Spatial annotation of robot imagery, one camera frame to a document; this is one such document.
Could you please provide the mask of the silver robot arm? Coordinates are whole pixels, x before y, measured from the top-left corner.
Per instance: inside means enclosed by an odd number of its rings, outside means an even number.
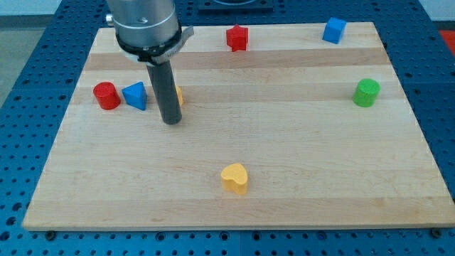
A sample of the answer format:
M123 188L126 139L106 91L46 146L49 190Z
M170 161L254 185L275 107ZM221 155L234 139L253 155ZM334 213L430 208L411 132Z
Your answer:
M150 66L170 61L194 35L182 28L173 0L108 0L109 26L119 47L134 61Z

